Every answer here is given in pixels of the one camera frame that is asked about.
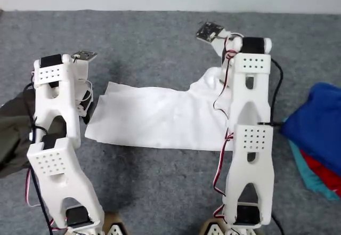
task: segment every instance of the dark green cloth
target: dark green cloth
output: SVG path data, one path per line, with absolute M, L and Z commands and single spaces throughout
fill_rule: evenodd
M 24 105 L 23 95 L 8 101 L 0 108 L 0 178 L 15 173 L 29 166 L 27 151 L 31 144 L 29 133 L 31 124 Z M 25 91 L 30 112 L 35 111 L 34 90 Z M 61 116 L 53 121 L 49 133 L 56 133 L 65 128 Z

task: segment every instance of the blue cloth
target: blue cloth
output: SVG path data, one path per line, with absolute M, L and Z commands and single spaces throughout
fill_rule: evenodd
M 299 148 L 290 140 L 289 144 L 305 186 L 313 192 L 322 193 L 329 200 L 339 200 L 338 195 L 329 190 L 322 180 L 308 167 L 308 164 L 305 162 Z
M 283 124 L 281 133 L 341 176 L 341 89 L 315 84 L 306 103 Z

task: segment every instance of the gray carpet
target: gray carpet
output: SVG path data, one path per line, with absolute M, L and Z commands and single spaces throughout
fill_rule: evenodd
M 285 79 L 275 119 L 292 113 L 316 82 L 341 86 L 341 16 L 191 12 L 4 12 L 0 17 L 0 104 L 29 83 L 33 61 L 92 50 L 96 100 L 108 81 L 186 90 L 220 61 L 194 37 L 204 21 L 273 40 Z M 270 95 L 278 80 L 271 73 Z M 218 152 L 120 147 L 82 138 L 79 162 L 104 210 L 120 212 L 131 234 L 197 234 L 221 202 L 212 189 Z M 220 186 L 228 170 L 226 157 Z M 308 191 L 287 141 L 274 136 L 273 210 L 286 234 L 341 231 L 340 202 Z M 25 205 L 25 172 L 0 180 L 0 234 L 47 234 L 40 209 Z M 267 234 L 279 234 L 274 223 Z

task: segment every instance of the red cloth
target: red cloth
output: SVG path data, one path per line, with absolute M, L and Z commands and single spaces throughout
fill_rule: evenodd
M 341 177 L 327 169 L 304 151 L 300 151 L 308 167 L 323 181 L 329 190 L 334 191 L 341 197 Z

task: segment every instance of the white cloth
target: white cloth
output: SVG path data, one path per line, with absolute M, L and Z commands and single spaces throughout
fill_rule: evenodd
M 209 68 L 188 91 L 109 82 L 85 136 L 118 145 L 219 151 L 228 125 L 225 115 L 213 108 L 223 88 L 220 72 Z M 216 108 L 227 111 L 230 100 L 226 88 Z

